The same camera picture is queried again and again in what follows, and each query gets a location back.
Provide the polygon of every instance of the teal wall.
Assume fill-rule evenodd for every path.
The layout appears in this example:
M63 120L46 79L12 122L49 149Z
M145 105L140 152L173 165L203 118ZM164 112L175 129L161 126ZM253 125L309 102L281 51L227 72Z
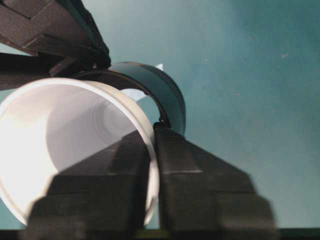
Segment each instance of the teal wall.
M247 171L278 227L320 227L320 1L83 2L113 62L163 63L186 137Z

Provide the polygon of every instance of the teal background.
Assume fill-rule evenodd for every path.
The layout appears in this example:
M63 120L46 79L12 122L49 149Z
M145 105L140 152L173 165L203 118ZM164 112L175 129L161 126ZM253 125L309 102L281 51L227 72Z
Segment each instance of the teal background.
M320 1L83 3L114 63L163 63L186 138L248 172L279 228L320 227ZM19 227L0 204L0 228Z

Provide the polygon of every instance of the black plastic part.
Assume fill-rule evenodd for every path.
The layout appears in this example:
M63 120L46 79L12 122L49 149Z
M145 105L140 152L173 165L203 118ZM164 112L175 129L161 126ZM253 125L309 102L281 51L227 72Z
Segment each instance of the black plastic part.
M49 69L60 57L22 56L0 53L0 90L18 88L26 83L49 78Z
M76 59L86 66L82 71L111 63L109 49L80 0L0 0L0 42L32 56Z
M73 57L66 57L49 70L51 77L67 77L74 73L87 70L87 66Z
M132 238L144 224L149 161L134 131L59 173L33 205L25 239Z
M320 239L319 228L285 228L279 229L280 240L318 240ZM23 240L21 230L0 230L2 240ZM163 229L139 230L133 237L135 240L170 240L170 234Z
M277 238L271 207L245 172L161 125L155 140L161 226L174 239Z

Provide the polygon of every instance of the white plastic cup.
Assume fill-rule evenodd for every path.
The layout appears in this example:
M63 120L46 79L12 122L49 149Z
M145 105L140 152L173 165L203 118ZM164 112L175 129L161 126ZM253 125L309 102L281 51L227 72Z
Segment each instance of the white plastic cup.
M26 84L0 105L0 197L23 224L54 175L138 130L150 156L147 224L159 193L154 131L134 100L109 85L68 78Z

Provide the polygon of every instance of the white cylinder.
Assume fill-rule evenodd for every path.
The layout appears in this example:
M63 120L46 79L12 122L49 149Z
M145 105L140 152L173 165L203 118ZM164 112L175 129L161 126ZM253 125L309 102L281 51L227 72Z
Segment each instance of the white cylinder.
M0 105L0 197L26 224L54 175L138 130L150 155L145 224L159 193L153 127L136 102L93 81L47 78Z

